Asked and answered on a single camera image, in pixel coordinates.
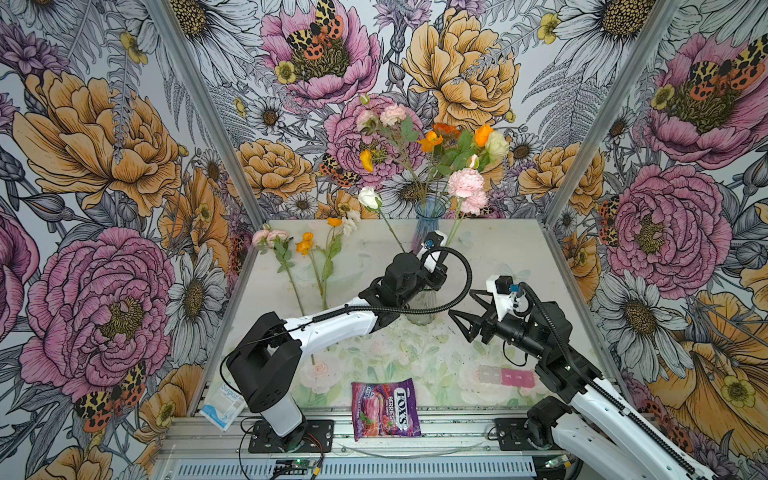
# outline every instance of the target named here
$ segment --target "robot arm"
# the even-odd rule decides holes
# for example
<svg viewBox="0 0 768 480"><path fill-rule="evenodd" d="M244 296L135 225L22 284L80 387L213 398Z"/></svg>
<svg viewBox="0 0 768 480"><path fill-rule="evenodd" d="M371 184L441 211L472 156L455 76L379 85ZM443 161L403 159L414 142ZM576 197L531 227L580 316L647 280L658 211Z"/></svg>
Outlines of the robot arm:
<svg viewBox="0 0 768 480"><path fill-rule="evenodd" d="M571 324L557 303L540 302L531 287L515 285L509 276L492 276L486 291L471 290L470 296L484 306L484 315L449 310L465 338L471 342L480 335L487 344L499 336L535 357L535 371L541 381L568 403L549 396L529 409L526 425L533 445L544 448L557 443L605 478L717 478L615 395L600 371L568 345ZM613 443L582 417L597 425Z"/></svg>

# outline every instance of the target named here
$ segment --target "table surface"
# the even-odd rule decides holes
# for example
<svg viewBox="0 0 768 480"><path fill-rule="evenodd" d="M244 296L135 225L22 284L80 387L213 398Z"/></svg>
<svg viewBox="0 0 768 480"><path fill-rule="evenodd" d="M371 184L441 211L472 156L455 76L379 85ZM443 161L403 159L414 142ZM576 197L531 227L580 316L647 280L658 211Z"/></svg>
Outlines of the table surface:
<svg viewBox="0 0 768 480"><path fill-rule="evenodd" d="M415 220L390 223L407 250ZM441 220L440 229L448 232L452 223L453 220ZM330 229L325 220L275 220L271 225L299 239L304 232L311 231L321 246ZM536 220L464 220L452 247L472 265L472 288L484 290L485 280L494 274L512 275L515 282L531 285L542 301L557 301L573 323L571 345L602 367ZM342 251L334 260L335 271L328 282L329 306L344 304L371 280L383 275L399 251L383 220L364 220L357 231L343 238ZM319 312L322 302L309 257L294 252L293 260L293 277L306 313ZM449 256L446 265L449 277L437 292L438 304L461 291L466 278L458 260ZM271 253L257 257L222 355L234 349L264 313L275 311L281 318L301 316L288 276L277 273L278 267ZM482 314L482 308L469 296L454 308ZM522 352L508 346L507 354L514 362L522 363ZM502 355L499 338L489 345L483 345L479 338L467 343L446 312L439 313L427 326L414 325L401 316L385 329L346 339L314 357L314 365L309 361L299 365L293 380L293 397L303 408L349 408L351 382L399 382L408 378L413 378L420 408L528 407L549 394L535 373L533 388L481 382L480 366L533 370L535 362L530 359L525 367L512 366ZM215 392L221 384L216 374L209 391Z"/></svg>

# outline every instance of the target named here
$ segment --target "black cable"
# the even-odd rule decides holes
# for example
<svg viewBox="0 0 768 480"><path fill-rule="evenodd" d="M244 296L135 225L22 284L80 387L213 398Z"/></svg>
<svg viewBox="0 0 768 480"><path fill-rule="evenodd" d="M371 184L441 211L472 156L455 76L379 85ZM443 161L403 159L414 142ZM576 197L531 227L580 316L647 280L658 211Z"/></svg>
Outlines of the black cable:
<svg viewBox="0 0 768 480"><path fill-rule="evenodd" d="M225 378L224 378L224 363L226 363L226 362L227 362L227 359L228 359L228 358L230 358L230 356L232 356L232 355L233 355L233 354L234 354L234 353L235 353L237 350L239 350L239 349L245 348L245 347L247 347L247 346L249 346L249 345L254 345L254 344L256 344L256 343L266 342L267 340L275 339L275 338L277 338L278 336L282 336L283 334L285 334L285 333L288 333L288 332L295 332L295 331L297 331L297 330L301 330L302 328L304 328L305 326L309 325L310 323L312 323L312 322L303 323L303 324L299 325L299 326L298 326L298 327L296 327L296 328L292 328L292 329L290 329L290 330L286 330L285 332L280 332L280 333L277 333L276 335L268 336L266 339L258 339L258 340L254 340L253 342L248 342L248 343L244 343L243 345L238 345L238 346L236 346L234 350L232 350L231 352L229 352L228 354L226 354L226 355L224 356L224 358L222 358L222 359L221 359L221 363L219 364L219 376L220 376L220 377L221 377L221 379L224 381L224 383L225 383L225 384L226 384L228 387L230 387L230 388L231 388L231 389L232 389L232 390L233 390L233 391L234 391L234 392L235 392L237 395L240 395L240 396L241 396L241 395L243 395L242 393L240 393L240 390L238 390L238 389L236 389L235 387L233 387L233 386L232 386L232 385L231 385L231 384L230 384L230 383L227 381L227 379L225 379Z"/></svg>
<svg viewBox="0 0 768 480"><path fill-rule="evenodd" d="M523 357L524 359L523 359L522 365L519 364L519 363L512 362L509 359L509 357L507 356L507 343L506 342L502 342L502 353L504 354L504 358L506 358L507 361L510 362L514 366L525 366L525 364L528 363L528 354L527 353L525 354L525 357Z"/></svg>
<svg viewBox="0 0 768 480"><path fill-rule="evenodd" d="M541 303L541 300L538 298L538 295L536 295L536 292L533 291L533 289L526 283L526 282L520 282L519 287L521 290L525 292L526 295L529 295L529 298L533 301L533 303L536 305L536 308L541 313L541 316L544 317L544 320L547 322L547 326L549 327L549 331L554 337L555 342L557 342L558 347L563 352L563 357L565 357L565 361L568 362L568 365L571 366L571 369L573 369L574 372L576 372L590 387L592 387L596 392L598 392L600 395L602 395L607 401L609 401L613 406L615 406L619 412L624 410L624 404L621 403L619 400L617 400L613 395L608 393L603 387L599 386L593 379L586 376L576 365L576 362L573 359L573 356L571 355L571 351L568 349L568 343L565 342L562 335L560 334L560 331L558 330L557 326L552 321L552 318L549 316L549 313L547 313L547 310L544 308L544 305ZM639 426L649 437L651 437L654 442L656 442L667 454L669 454L670 457L680 466L682 467L686 472L692 474L695 473L696 469L688 463L688 461L679 453L675 452L659 435L654 431L654 429L650 426L648 426L643 420L636 415L634 412L629 412L627 414L627 417L630 418L637 426Z"/></svg>
<svg viewBox="0 0 768 480"><path fill-rule="evenodd" d="M456 298L446 303L445 305L435 306L432 308L424 308L424 309L407 309L407 308L398 308L394 306L345 305L337 310L333 310L331 312L315 316L312 318L312 321L322 322L323 320L328 320L330 318L333 318L334 316L338 316L338 315L342 315L350 312L384 312L384 313L403 313L403 314L410 313L413 315L432 315L433 313L444 312L446 310L453 308L454 306L458 305L462 300L464 300L464 297L469 294L469 290L472 289L472 267L469 265L469 260L467 260L467 258L464 257L464 255L462 255L457 250L452 249L451 247L432 248L429 251L430 254L426 254L422 256L422 266L424 265L424 262L426 262L427 259L432 256L431 255L432 252L450 253L454 257L461 260L461 262L464 264L464 268L467 273L467 282L464 285L464 289L462 290L462 292Z"/></svg>

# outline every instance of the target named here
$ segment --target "pink peony illustration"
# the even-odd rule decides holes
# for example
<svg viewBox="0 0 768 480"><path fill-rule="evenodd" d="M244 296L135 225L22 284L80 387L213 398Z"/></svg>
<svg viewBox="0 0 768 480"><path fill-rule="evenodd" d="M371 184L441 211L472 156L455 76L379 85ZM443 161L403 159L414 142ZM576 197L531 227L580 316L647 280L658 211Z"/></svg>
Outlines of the pink peony illustration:
<svg viewBox="0 0 768 480"><path fill-rule="evenodd" d="M663 298L679 299L707 284L726 259L732 232L715 181L692 165L648 165L619 196L617 247L608 261L655 283Z"/></svg>
<svg viewBox="0 0 768 480"><path fill-rule="evenodd" d="M644 125L645 140L654 151L713 170L741 157L768 134L768 74L741 91L729 86L702 101L690 96L691 65L700 61L721 65L748 43L730 45L731 38L718 45L715 35L705 39L695 34L667 63L668 71L656 78L658 90ZM762 63L768 66L768 58Z"/></svg>
<svg viewBox="0 0 768 480"><path fill-rule="evenodd" d="M381 57L378 36L368 36L354 8L347 12L339 0L334 5L343 20L342 37L332 46L324 47L323 57L317 60L305 60L286 40L295 31L310 28L315 21L314 3L308 14L297 10L289 16L281 10L279 16L266 15L261 22L262 49L267 52L263 63L277 68L278 79L304 108L347 101L376 83Z"/></svg>
<svg viewBox="0 0 768 480"><path fill-rule="evenodd" d="M381 114L388 106L395 104L391 99L381 95L369 94L369 96L371 99L367 105L361 104L359 98L351 100L341 114L328 117L325 127L328 133L328 153L336 158L344 170L360 174L364 187L378 189L382 181L399 174L403 167L392 160L396 150L384 137L378 134L365 135L357 131L357 118L364 110L369 109ZM419 116L410 108L405 110L413 121L413 128L417 131L422 130L422 121ZM371 150L374 153L373 157L377 163L373 165L373 172L368 172L360 163L360 151L363 150ZM424 161L425 155L421 147L417 143L411 143L408 146L408 152L413 168L418 168Z"/></svg>
<svg viewBox="0 0 768 480"><path fill-rule="evenodd" d="M163 329L175 277L160 247L128 228L54 253L29 290L36 336L24 345L22 378L78 399L110 390L141 361L155 373L170 349Z"/></svg>
<svg viewBox="0 0 768 480"><path fill-rule="evenodd" d="M24 227L0 208L0 341L11 332L24 303L24 284L40 255Z"/></svg>

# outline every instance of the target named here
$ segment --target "black mounting plate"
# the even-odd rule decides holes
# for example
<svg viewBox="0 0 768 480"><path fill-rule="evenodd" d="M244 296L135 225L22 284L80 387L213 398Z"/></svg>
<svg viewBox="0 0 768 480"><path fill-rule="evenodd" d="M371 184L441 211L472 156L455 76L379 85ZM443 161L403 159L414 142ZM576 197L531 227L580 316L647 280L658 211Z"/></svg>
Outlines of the black mounting plate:
<svg viewBox="0 0 768 480"><path fill-rule="evenodd" d="M333 420L307 420L306 433L314 436L323 452L328 453L333 446ZM266 420L259 420L253 425L253 433L248 443L248 453L317 453L317 445L302 440L298 448L291 452L282 452L277 446L274 431Z"/></svg>

